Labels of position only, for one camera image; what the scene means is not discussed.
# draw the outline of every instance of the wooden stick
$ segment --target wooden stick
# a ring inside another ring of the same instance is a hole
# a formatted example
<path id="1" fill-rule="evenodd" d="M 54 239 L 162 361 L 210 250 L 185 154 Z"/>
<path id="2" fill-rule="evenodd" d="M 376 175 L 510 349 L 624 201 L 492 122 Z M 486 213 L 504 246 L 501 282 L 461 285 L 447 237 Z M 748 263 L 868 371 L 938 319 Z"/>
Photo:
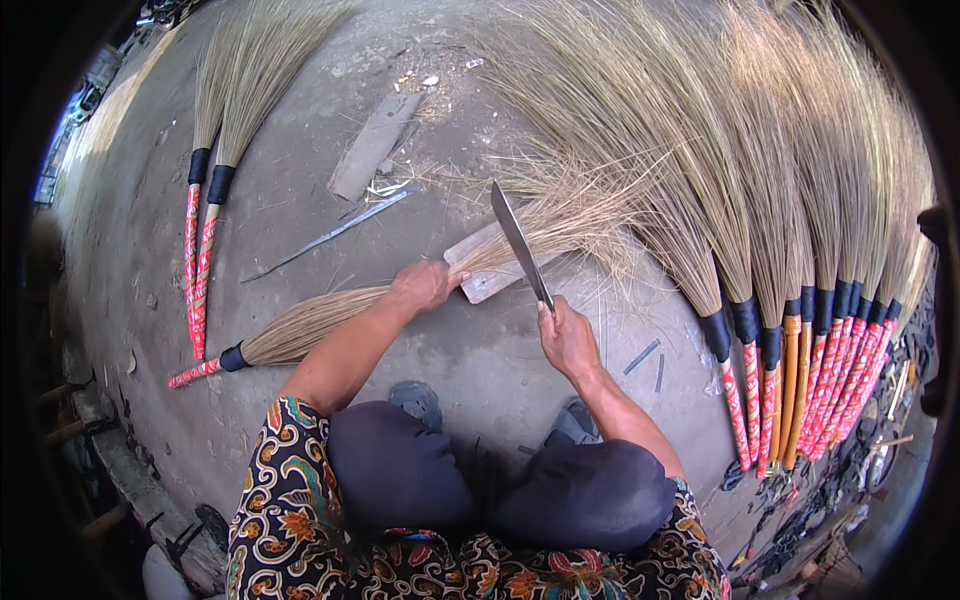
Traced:
<path id="1" fill-rule="evenodd" d="M 786 347 L 783 363 L 783 406 L 780 416 L 780 444 L 775 456 L 785 461 L 786 448 L 790 445 L 790 433 L 793 429 L 793 406 L 797 398 L 797 367 L 799 363 L 801 322 L 800 315 L 783 317 L 783 341 Z"/>
<path id="2" fill-rule="evenodd" d="M 813 325 L 804 323 L 800 330 L 800 367 L 797 373 L 797 395 L 793 407 L 793 422 L 790 425 L 790 439 L 783 452 L 783 466 L 787 470 L 793 469 L 797 462 L 797 443 L 800 441 L 800 431 L 804 425 L 806 412 L 807 376 L 810 372 L 810 347 L 813 342 Z"/>
<path id="3" fill-rule="evenodd" d="M 879 449 L 883 448 L 884 446 L 892 446 L 892 445 L 906 444 L 907 442 L 913 442 L 913 434 L 912 434 L 912 433 L 911 433 L 910 435 L 906 436 L 906 437 L 903 437 L 903 438 L 895 438 L 894 440 L 888 440 L 887 442 L 877 442 L 876 444 L 874 444 L 874 450 L 879 450 Z"/>

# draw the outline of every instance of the grass broom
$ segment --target grass broom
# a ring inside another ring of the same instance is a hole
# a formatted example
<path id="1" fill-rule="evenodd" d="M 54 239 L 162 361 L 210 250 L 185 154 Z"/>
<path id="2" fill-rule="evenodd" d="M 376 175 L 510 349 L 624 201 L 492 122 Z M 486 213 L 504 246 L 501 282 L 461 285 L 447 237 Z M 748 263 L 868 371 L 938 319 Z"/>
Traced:
<path id="1" fill-rule="evenodd" d="M 840 204 L 841 249 L 837 265 L 836 294 L 833 299 L 832 322 L 824 350 L 823 362 L 816 382 L 812 406 L 808 408 L 806 434 L 801 441 L 804 453 L 812 451 L 817 436 L 823 428 L 828 405 L 826 394 L 832 390 L 836 378 L 834 363 L 844 334 L 844 321 L 851 316 L 850 300 L 856 282 L 860 254 L 863 252 L 863 215 L 868 210 L 870 199 L 870 167 L 864 126 L 865 82 L 861 72 L 862 44 L 854 40 L 836 20 L 830 6 L 820 6 L 816 12 L 823 23 L 823 40 L 826 41 L 826 56 L 830 58 L 831 71 L 835 74 L 831 93 L 838 119 L 837 161 L 835 177 L 838 178 Z"/>
<path id="2" fill-rule="evenodd" d="M 800 167 L 799 191 L 808 226 L 810 244 L 816 260 L 813 262 L 815 290 L 803 296 L 801 311 L 809 323 L 807 339 L 801 342 L 801 379 L 795 400 L 795 421 L 791 424 L 788 456 L 784 463 L 792 468 L 796 448 L 804 439 L 813 413 L 813 396 L 820 376 L 827 334 L 830 328 L 830 310 L 835 295 L 837 266 L 840 253 L 840 195 L 837 169 L 849 167 L 842 162 L 844 126 L 838 113 L 837 73 L 832 68 L 833 56 L 821 27 L 812 19 L 799 19 L 788 24 L 785 19 L 773 20 L 764 14 L 759 22 L 767 28 L 779 30 L 768 33 L 767 40 L 775 43 L 780 59 L 789 69 L 795 82 L 795 110 L 805 126 L 805 134 L 793 136 L 794 154 Z"/>
<path id="3" fill-rule="evenodd" d="M 829 391 L 827 409 L 822 421 L 817 443 L 814 447 L 815 456 L 823 456 L 828 442 L 833 437 L 833 431 L 843 413 L 844 406 L 849 402 L 849 396 L 841 403 L 841 396 L 846 387 L 847 379 L 852 370 L 856 356 L 862 352 L 864 334 L 870 312 L 873 308 L 873 298 L 880 281 L 889 242 L 889 226 L 891 221 L 892 204 L 907 203 L 911 207 L 914 203 L 906 200 L 902 195 L 916 193 L 919 190 L 908 188 L 907 179 L 898 175 L 898 168 L 909 168 L 913 163 L 903 158 L 904 152 L 910 152 L 914 147 L 909 136 L 909 114 L 906 106 L 895 100 L 896 93 L 884 80 L 879 67 L 869 57 L 861 59 L 862 77 L 866 81 L 864 94 L 865 129 L 869 132 L 868 148 L 871 171 L 871 198 L 867 214 L 868 227 L 864 235 L 865 251 L 861 256 L 859 271 L 862 276 L 862 298 L 858 299 L 859 307 L 851 318 L 850 335 L 843 340 L 838 352 L 834 370 L 836 380 Z M 915 220 L 916 216 L 909 214 L 899 215 L 901 218 Z"/>
<path id="4" fill-rule="evenodd" d="M 600 188 L 597 171 L 570 163 L 544 171 L 536 165 L 529 177 L 516 180 L 537 195 L 535 204 L 519 217 L 534 254 L 565 252 L 581 248 L 601 259 L 605 265 L 622 265 L 630 257 L 623 251 L 624 241 L 615 232 L 628 214 L 618 204 L 642 193 L 645 174 L 632 174 L 626 185 L 611 192 Z M 506 238 L 496 236 L 477 248 L 451 270 L 492 271 L 516 260 Z M 185 385 L 198 377 L 217 371 L 234 372 L 249 366 L 298 363 L 330 331 L 365 310 L 390 291 L 390 286 L 336 292 L 301 302 L 271 320 L 259 331 L 220 357 L 206 361 L 167 384 Z"/>
<path id="5" fill-rule="evenodd" d="M 220 130 L 227 100 L 229 74 L 236 55 L 238 19 L 221 16 L 206 45 L 204 56 L 197 64 L 197 91 L 194 103 L 193 154 L 190 156 L 189 188 L 186 199 L 186 226 L 183 231 L 183 274 L 185 275 L 186 318 L 193 340 L 193 297 L 197 276 L 197 210 L 200 206 L 200 188 L 206 181 L 210 148 Z M 194 345 L 194 358 L 203 360 Z"/>
<path id="6" fill-rule="evenodd" d="M 909 296 L 911 286 L 919 285 L 916 275 L 926 261 L 928 245 L 916 219 L 920 212 L 933 204 L 929 159 L 920 128 L 908 105 L 889 95 L 886 99 L 889 112 L 885 122 L 889 126 L 890 148 L 897 149 L 889 155 L 892 163 L 888 189 L 893 203 L 889 244 L 862 348 L 816 448 L 820 456 L 826 451 L 827 444 L 842 439 L 839 432 L 845 425 L 851 426 L 850 421 L 860 414 L 862 403 L 869 398 L 876 384 L 874 375 L 879 376 L 882 369 L 886 343 L 903 307 L 898 300 Z"/>
<path id="7" fill-rule="evenodd" d="M 764 30 L 756 27 L 748 14 L 728 10 L 725 25 L 730 36 L 723 54 L 730 62 L 736 86 L 718 86 L 715 94 L 728 107 L 724 125 L 738 141 L 732 159 L 743 179 L 750 218 L 754 289 L 763 325 L 763 422 L 756 464 L 756 476 L 763 478 L 771 450 L 776 456 L 780 443 L 776 431 L 780 424 L 777 388 L 788 234 L 784 213 L 798 198 L 790 136 L 781 125 L 789 119 L 779 98 L 787 87 L 786 69 L 765 39 Z"/>
<path id="8" fill-rule="evenodd" d="M 300 68 L 351 11 L 348 2 L 249 0 L 237 15 L 240 31 L 224 105 L 217 163 L 207 210 L 192 306 L 194 355 L 204 357 L 206 296 L 213 234 L 240 158 Z"/>
<path id="9" fill-rule="evenodd" d="M 735 203 L 725 202 L 723 190 L 718 189 L 715 175 L 724 172 L 722 154 L 705 142 L 703 135 L 703 131 L 710 131 L 708 122 L 714 117 L 705 110 L 708 107 L 706 91 L 691 77 L 689 58 L 677 59 L 683 46 L 645 9 L 628 3 L 615 3 L 583 13 L 566 3 L 547 2 L 528 14 L 524 21 L 531 24 L 556 53 L 557 61 L 565 70 L 558 75 L 551 70 L 552 59 L 527 53 L 511 63 L 513 68 L 524 68 L 525 77 L 512 79 L 498 88 L 511 97 L 518 87 L 539 82 L 540 101 L 521 103 L 521 109 L 552 138 L 588 154 L 624 156 L 656 148 L 672 149 L 662 169 L 666 172 L 662 176 L 664 188 L 685 202 L 684 214 L 696 226 L 695 230 L 709 240 L 720 270 L 726 274 L 732 300 L 752 307 L 752 302 L 748 302 L 751 299 L 749 260 L 744 260 L 749 252 L 742 252 L 749 246 L 745 216 L 742 207 L 738 211 Z M 491 48 L 484 50 L 488 54 Z M 493 69 L 497 69 L 498 64 L 503 65 L 504 60 L 493 60 Z M 549 105 L 557 97 L 562 97 L 568 106 L 576 107 L 575 118 L 565 116 L 558 120 L 551 118 L 555 115 L 541 114 L 540 106 Z M 674 99 L 679 97 L 693 100 L 678 106 Z M 704 163 L 714 168 L 703 168 Z M 711 196 L 713 202 L 701 203 L 707 196 Z M 644 206 L 640 212 L 648 209 Z M 640 229 L 645 241 L 657 244 Z M 718 238 L 712 234 L 715 229 L 722 229 L 727 235 Z M 663 262 L 668 273 L 683 272 L 672 268 L 668 259 L 664 258 Z M 678 285 L 683 290 L 681 281 Z M 752 314 L 747 310 L 741 312 Z M 707 314 L 700 313 L 700 316 L 704 318 Z M 758 439 L 756 334 L 741 337 L 748 343 L 748 395 L 753 396 L 756 405 L 753 425 L 756 427 L 754 437 Z M 727 350 L 718 351 L 721 364 L 726 365 Z M 725 388 L 728 404 L 733 407 L 731 394 L 735 390 L 730 385 Z M 736 433 L 736 417 L 733 421 Z"/>

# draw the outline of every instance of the orange bamboo handle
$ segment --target orange bamboo handle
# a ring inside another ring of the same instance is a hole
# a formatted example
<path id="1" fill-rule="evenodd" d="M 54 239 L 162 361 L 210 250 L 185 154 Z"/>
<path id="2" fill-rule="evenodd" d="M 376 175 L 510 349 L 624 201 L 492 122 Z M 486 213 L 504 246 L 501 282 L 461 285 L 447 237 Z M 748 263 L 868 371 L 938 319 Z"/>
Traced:
<path id="1" fill-rule="evenodd" d="M 783 405 L 780 408 L 780 444 L 779 453 L 774 456 L 783 460 L 784 452 L 790 443 L 790 431 L 793 427 L 793 405 L 797 398 L 797 362 L 800 348 L 800 315 L 783 317 L 783 340 L 786 350 L 783 353 Z"/>
<path id="2" fill-rule="evenodd" d="M 797 369 L 797 394 L 793 404 L 793 420 L 790 422 L 790 438 L 782 452 L 783 467 L 793 469 L 797 462 L 797 442 L 800 441 L 800 430 L 804 425 L 806 412 L 806 386 L 810 374 L 810 350 L 813 346 L 813 325 L 804 323 L 800 329 L 800 352 Z"/>
<path id="3" fill-rule="evenodd" d="M 780 456 L 780 427 L 783 422 L 783 361 L 777 365 L 777 389 L 774 400 L 774 430 L 770 440 L 770 462 L 776 462 Z"/>

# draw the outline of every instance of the debris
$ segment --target debris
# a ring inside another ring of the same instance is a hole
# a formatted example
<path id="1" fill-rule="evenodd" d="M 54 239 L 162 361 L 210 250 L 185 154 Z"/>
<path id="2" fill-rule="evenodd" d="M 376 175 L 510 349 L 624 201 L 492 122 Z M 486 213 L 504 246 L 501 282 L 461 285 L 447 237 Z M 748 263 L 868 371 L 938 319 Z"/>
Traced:
<path id="1" fill-rule="evenodd" d="M 330 192 L 350 202 L 360 200 L 376 168 L 394 147 L 423 94 L 389 94 L 370 115 L 330 180 Z"/>
<path id="2" fill-rule="evenodd" d="M 657 338 L 656 340 L 651 342 L 650 346 L 645 348 L 644 351 L 641 352 L 640 355 L 634 359 L 634 362 L 627 365 L 627 368 L 623 370 L 623 374 L 629 375 L 630 371 L 632 371 L 633 369 L 636 369 L 636 366 L 639 365 L 641 362 L 643 362 L 643 359 L 649 356 L 650 352 L 653 352 L 655 349 L 657 349 L 657 346 L 659 345 L 660 345 L 660 338 Z"/>
<path id="3" fill-rule="evenodd" d="M 256 275 L 249 276 L 249 277 L 247 277 L 246 279 L 241 279 L 241 280 L 240 280 L 240 283 L 246 283 L 246 282 L 248 282 L 248 281 L 253 281 L 254 279 L 260 279 L 261 277 L 263 277 L 264 275 L 270 273 L 271 271 L 273 271 L 273 270 L 275 270 L 275 269 L 278 269 L 278 268 L 282 267 L 283 265 L 287 264 L 288 262 L 290 262 L 290 261 L 293 260 L 294 258 L 297 258 L 298 256 L 300 256 L 300 255 L 302 255 L 302 254 L 304 254 L 304 253 L 306 253 L 306 252 L 309 252 L 309 251 L 313 250 L 314 248 L 320 246 L 323 242 L 325 242 L 325 241 L 327 241 L 327 240 L 329 240 L 329 239 L 332 239 L 332 238 L 336 237 L 337 235 L 343 233 L 344 231 L 346 231 L 347 229 L 353 227 L 354 225 L 356 225 L 356 224 L 358 224 L 358 223 L 362 223 L 362 222 L 366 221 L 367 219 L 371 218 L 371 217 L 372 217 L 373 215 L 375 215 L 376 213 L 380 212 L 381 210 L 383 210 L 383 209 L 385 209 L 385 208 L 387 208 L 387 207 L 389 207 L 389 206 L 392 206 L 393 204 L 396 204 L 397 202 L 403 200 L 403 199 L 406 198 L 406 197 L 407 197 L 407 192 L 406 192 L 406 191 L 402 191 L 402 192 L 399 192 L 398 194 L 394 194 L 393 196 L 391 196 L 390 198 L 384 200 L 383 202 L 377 203 L 373 208 L 371 208 L 370 210 L 364 212 L 363 214 L 357 215 L 356 217 L 353 217 L 352 219 L 350 219 L 349 221 L 347 221 L 347 222 L 344 223 L 343 225 L 341 225 L 341 226 L 339 226 L 338 228 L 332 230 L 330 233 L 325 233 L 324 235 L 321 235 L 320 237 L 318 237 L 318 238 L 315 239 L 314 241 L 310 242 L 309 244 L 307 244 L 307 245 L 304 246 L 303 248 L 299 249 L 298 251 L 294 252 L 293 254 L 290 254 L 289 256 L 286 256 L 286 257 L 282 258 L 282 259 L 280 260 L 280 262 L 278 262 L 277 264 L 275 264 L 273 267 L 270 267 L 270 268 L 268 268 L 268 269 L 261 270 L 260 273 L 257 273 Z"/>
<path id="4" fill-rule="evenodd" d="M 663 352 L 660 353 L 660 367 L 657 369 L 657 389 L 654 390 L 657 394 L 660 393 L 660 384 L 663 383 L 663 363 L 666 361 L 666 358 L 663 356 Z"/>

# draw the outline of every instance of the wooden plank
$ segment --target wooden plank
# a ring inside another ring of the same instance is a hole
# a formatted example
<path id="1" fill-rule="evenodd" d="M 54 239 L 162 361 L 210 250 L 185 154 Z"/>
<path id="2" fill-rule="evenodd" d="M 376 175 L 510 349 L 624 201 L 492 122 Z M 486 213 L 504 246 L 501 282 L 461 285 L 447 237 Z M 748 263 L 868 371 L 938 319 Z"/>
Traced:
<path id="1" fill-rule="evenodd" d="M 330 179 L 331 193 L 351 202 L 363 197 L 376 168 L 394 147 L 422 98 L 423 94 L 389 94 L 383 99 L 337 165 Z"/>
<path id="2" fill-rule="evenodd" d="M 521 208 L 517 211 L 517 215 L 522 214 L 522 212 L 523 209 Z M 483 244 L 500 235 L 503 235 L 503 229 L 500 228 L 498 222 L 494 221 L 461 240 L 456 245 L 448 248 L 446 252 L 444 252 L 444 260 L 451 266 L 456 265 L 466 260 L 473 251 L 480 248 Z M 561 254 L 563 254 L 563 252 L 552 252 L 535 256 L 535 258 L 537 264 L 542 269 L 547 263 Z M 524 277 L 523 267 L 520 266 L 520 263 L 513 261 L 508 265 L 500 267 L 496 271 L 472 273 L 470 274 L 470 279 L 464 281 L 460 287 L 464 290 L 464 294 L 467 295 L 467 300 L 470 300 L 471 304 L 479 304 L 522 277 Z"/>

